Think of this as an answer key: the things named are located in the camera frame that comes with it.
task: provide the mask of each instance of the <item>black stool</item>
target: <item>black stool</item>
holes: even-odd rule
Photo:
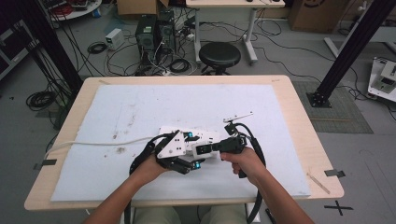
[[[225,69],[239,63],[241,52],[229,43],[211,42],[201,47],[199,58],[206,64],[206,67],[201,71],[202,76],[210,76],[212,72],[215,72],[216,75],[230,75]],[[206,72],[207,67],[211,67],[212,70]]]

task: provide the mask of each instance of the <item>person's right hand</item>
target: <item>person's right hand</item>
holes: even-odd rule
[[[247,175],[247,179],[253,185],[257,186],[259,172],[265,170],[265,166],[260,161],[256,152],[250,148],[245,147],[240,154],[226,153],[220,154],[220,157],[225,161],[230,161],[233,165],[233,173],[238,175],[241,170]]]

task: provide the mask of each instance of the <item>white equipment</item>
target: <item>white equipment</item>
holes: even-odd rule
[[[109,49],[118,49],[125,42],[122,30],[116,28],[110,32],[110,34],[106,36],[106,42]]]

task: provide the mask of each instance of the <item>white paper sheet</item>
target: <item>white paper sheet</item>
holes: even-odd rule
[[[301,164],[270,85],[101,86],[78,131],[77,141],[118,143],[156,136],[162,126],[225,132],[223,119],[238,121],[259,140],[267,168],[292,196],[309,196]],[[121,147],[73,145],[51,200],[102,201],[127,178],[129,166],[147,141]],[[239,179],[231,164],[208,159],[187,175],[167,172],[134,200],[254,198],[257,190]]]

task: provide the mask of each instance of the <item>box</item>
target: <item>box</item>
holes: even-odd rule
[[[290,29],[331,33],[348,4],[349,0],[295,0],[288,17]]]
[[[157,14],[160,9],[168,7],[169,0],[118,0],[120,15]]]

